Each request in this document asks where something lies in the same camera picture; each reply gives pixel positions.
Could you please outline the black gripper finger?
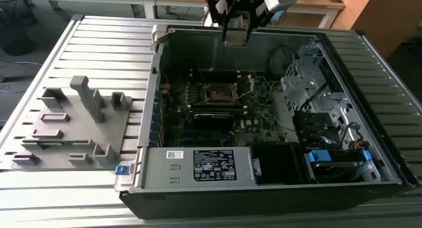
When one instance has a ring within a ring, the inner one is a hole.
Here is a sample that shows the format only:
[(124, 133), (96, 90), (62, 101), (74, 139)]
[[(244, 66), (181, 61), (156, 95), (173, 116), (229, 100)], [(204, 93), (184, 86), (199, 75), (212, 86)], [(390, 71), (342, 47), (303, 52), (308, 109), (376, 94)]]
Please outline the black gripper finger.
[(220, 14), (216, 18), (216, 24), (219, 29), (223, 31), (223, 42), (225, 46), (237, 45), (237, 33), (236, 29), (239, 27), (239, 14), (237, 11), (227, 12)]
[(249, 41), (251, 34), (255, 29), (257, 29), (261, 26), (261, 22), (264, 21), (267, 17), (267, 12), (263, 11), (260, 14), (257, 14), (255, 11), (248, 11), (245, 14), (245, 41)]

